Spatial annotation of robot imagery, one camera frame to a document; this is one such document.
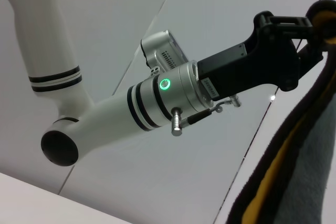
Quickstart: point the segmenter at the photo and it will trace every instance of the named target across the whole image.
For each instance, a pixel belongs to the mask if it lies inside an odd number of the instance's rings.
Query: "metal knob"
[[[182,127],[181,127],[181,109],[173,108],[172,109],[172,135],[173,136],[181,136],[182,135]]]
[[[232,102],[234,107],[238,108],[242,105],[242,103],[240,102],[240,100],[239,100],[239,98],[236,94],[231,95],[230,99],[231,99],[231,102]]]

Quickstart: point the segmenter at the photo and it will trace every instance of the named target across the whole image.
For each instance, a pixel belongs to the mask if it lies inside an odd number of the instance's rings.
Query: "black fabric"
[[[333,19],[323,24],[321,27],[321,33],[324,39],[332,39],[336,37],[336,20]]]
[[[300,120],[304,113],[312,106],[312,104],[317,100],[321,93],[325,90],[331,77],[333,76],[336,69],[336,47],[329,47],[329,54],[327,58],[327,63],[319,75],[317,81],[308,92],[308,94],[300,101],[300,103],[294,108],[294,110],[289,114],[284,123],[281,125],[280,129],[277,131],[269,146],[267,147],[263,157],[259,161],[255,171],[249,178],[247,184],[244,186],[236,201],[233,204],[231,212],[227,219],[227,224],[231,223],[241,223],[241,218],[250,204],[252,199],[256,196],[256,192],[259,188],[261,180],[264,178],[267,169],[269,168],[271,162],[276,157],[279,149],[281,148],[283,142],[289,135],[290,131],[293,129],[295,124]],[[309,115],[302,127],[296,132],[295,139],[290,145],[290,152],[287,153],[285,164],[281,167],[279,176],[276,179],[276,183],[272,187],[271,193],[268,195],[266,202],[261,209],[259,215],[258,223],[272,223],[275,213],[277,211],[279,202],[283,192],[285,191],[288,181],[291,177],[292,171],[295,166],[295,159],[298,155],[298,150],[302,144],[303,139],[307,136],[309,130],[314,125],[318,116],[321,114],[323,109],[327,106],[331,99],[332,94],[328,94],[326,100],[323,104],[320,104],[318,108],[314,109]]]
[[[274,224],[321,224],[335,147],[336,95],[305,138]]]
[[[317,13],[324,10],[330,10],[332,12],[336,12],[336,2],[334,0],[317,1],[312,6],[310,6],[306,16],[310,21],[312,21]]]

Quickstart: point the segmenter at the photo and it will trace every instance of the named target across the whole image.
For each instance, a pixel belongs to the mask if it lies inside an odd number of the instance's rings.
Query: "yellow stripe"
[[[318,103],[321,102],[321,100],[325,96],[326,92],[330,89],[331,84],[333,82],[335,82],[335,79],[336,79],[336,73],[334,73],[334,75],[332,76],[332,78],[331,78],[330,82],[328,83],[326,89],[323,91],[323,93],[320,95],[320,97],[314,103],[314,105],[312,107],[314,107],[315,104],[318,104]],[[288,137],[286,138],[286,140],[282,144],[282,146],[281,146],[280,150],[278,151],[276,157],[273,159],[270,167],[266,171],[266,174],[265,174],[264,178],[262,179],[262,181],[259,185],[256,196],[250,202],[250,204],[248,205],[248,207],[246,208],[246,210],[243,214],[243,217],[241,219],[242,224],[255,224],[257,222],[260,210],[261,210],[261,208],[263,206],[263,203],[264,203],[264,201],[265,201],[265,199],[268,195],[268,192],[270,191],[270,189],[271,189],[271,187],[274,183],[276,175],[278,174],[279,169],[281,167],[281,164],[284,161],[285,154],[288,150],[288,146],[289,146],[290,142],[293,139],[293,135],[296,132],[296,130],[300,127],[300,125],[303,123],[303,121],[306,119],[307,114],[309,113],[310,110],[311,109],[309,109],[308,112],[306,112],[301,117],[301,119],[297,122],[295,127],[291,130]]]
[[[330,10],[323,10],[315,15],[311,23],[313,27],[315,27],[316,29],[320,29],[323,24],[333,19],[336,19],[335,12],[332,12]],[[324,41],[328,44],[336,44],[336,37],[333,37],[331,39],[325,39]]]

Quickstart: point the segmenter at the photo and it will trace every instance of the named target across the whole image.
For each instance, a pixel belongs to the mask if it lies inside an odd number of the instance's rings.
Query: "label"
[[[209,93],[209,95],[212,99],[219,96],[217,90],[215,89],[214,85],[210,81],[209,77],[201,80],[201,83],[203,84],[206,91],[208,91],[208,93]]]

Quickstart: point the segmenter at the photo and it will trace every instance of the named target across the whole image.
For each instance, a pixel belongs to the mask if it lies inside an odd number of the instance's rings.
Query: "gray fabric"
[[[300,150],[293,177],[283,195],[274,224],[321,223],[335,128],[336,96],[316,122]]]

